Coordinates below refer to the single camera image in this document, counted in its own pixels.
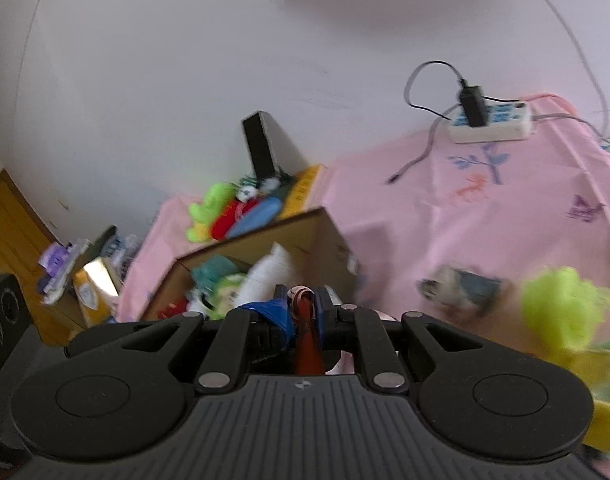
red toy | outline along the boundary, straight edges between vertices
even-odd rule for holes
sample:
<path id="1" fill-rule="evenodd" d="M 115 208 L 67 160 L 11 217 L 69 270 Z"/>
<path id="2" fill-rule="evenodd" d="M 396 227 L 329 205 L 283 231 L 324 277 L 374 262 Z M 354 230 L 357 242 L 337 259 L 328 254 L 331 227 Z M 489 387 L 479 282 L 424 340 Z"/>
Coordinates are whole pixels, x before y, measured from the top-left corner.
<path id="1" fill-rule="evenodd" d="M 170 317 L 176 316 L 176 314 L 182 314 L 187 312 L 187 305 L 189 301 L 186 298 L 181 298 L 175 303 L 170 303 L 165 307 L 164 310 L 159 312 L 159 319 L 169 319 Z"/>
<path id="2" fill-rule="evenodd" d="M 214 240 L 224 240 L 229 231 L 240 218 L 258 204 L 258 199 L 253 198 L 249 202 L 241 202 L 240 200 L 232 200 L 225 206 L 225 209 L 211 225 L 210 235 Z"/>

purple package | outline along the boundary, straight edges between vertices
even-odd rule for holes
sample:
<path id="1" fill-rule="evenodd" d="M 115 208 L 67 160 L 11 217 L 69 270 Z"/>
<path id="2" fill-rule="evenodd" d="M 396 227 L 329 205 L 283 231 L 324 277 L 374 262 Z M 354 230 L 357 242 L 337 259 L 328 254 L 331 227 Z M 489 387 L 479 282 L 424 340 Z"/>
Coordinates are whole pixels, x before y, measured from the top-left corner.
<path id="1" fill-rule="evenodd" d="M 47 274 L 54 277 L 69 257 L 70 253 L 68 250 L 61 244 L 54 242 L 41 254 L 38 263 L 45 269 Z"/>

power strip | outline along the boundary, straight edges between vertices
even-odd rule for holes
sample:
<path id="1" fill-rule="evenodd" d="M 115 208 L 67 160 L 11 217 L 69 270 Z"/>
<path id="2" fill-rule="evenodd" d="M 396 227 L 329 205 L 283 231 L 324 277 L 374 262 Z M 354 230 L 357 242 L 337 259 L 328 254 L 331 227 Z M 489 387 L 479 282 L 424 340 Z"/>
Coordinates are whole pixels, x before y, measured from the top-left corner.
<path id="1" fill-rule="evenodd" d="M 454 111 L 448 124 L 450 137 L 457 144 L 468 142 L 495 142 L 496 140 L 524 140 L 531 136 L 531 109 L 523 101 L 492 104 L 486 102 L 489 122 L 487 126 L 472 128 L 462 107 Z"/>

yellow book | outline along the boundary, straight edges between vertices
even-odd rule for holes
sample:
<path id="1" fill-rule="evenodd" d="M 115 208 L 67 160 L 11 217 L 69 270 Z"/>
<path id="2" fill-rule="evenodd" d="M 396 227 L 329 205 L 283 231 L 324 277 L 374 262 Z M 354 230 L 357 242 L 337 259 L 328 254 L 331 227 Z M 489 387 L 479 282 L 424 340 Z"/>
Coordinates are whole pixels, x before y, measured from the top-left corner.
<path id="1" fill-rule="evenodd" d="M 317 164 L 296 175 L 296 184 L 293 185 L 285 199 L 283 210 L 278 217 L 279 220 L 284 220 L 307 210 L 307 199 L 324 170 L 325 166 Z"/>

wooden door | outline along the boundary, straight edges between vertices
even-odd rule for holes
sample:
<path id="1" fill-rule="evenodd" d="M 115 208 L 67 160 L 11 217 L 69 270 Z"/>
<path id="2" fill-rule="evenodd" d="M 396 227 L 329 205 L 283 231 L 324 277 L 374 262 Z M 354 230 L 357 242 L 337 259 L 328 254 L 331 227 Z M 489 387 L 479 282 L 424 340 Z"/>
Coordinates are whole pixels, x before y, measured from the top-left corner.
<path id="1" fill-rule="evenodd" d="M 70 330 L 41 305 L 41 295 L 35 289 L 44 273 L 38 259 L 52 240 L 39 226 L 38 218 L 28 214 L 27 203 L 23 202 L 7 173 L 0 174 L 0 272 L 10 272 L 18 278 L 42 341 L 58 346 L 67 342 Z"/>

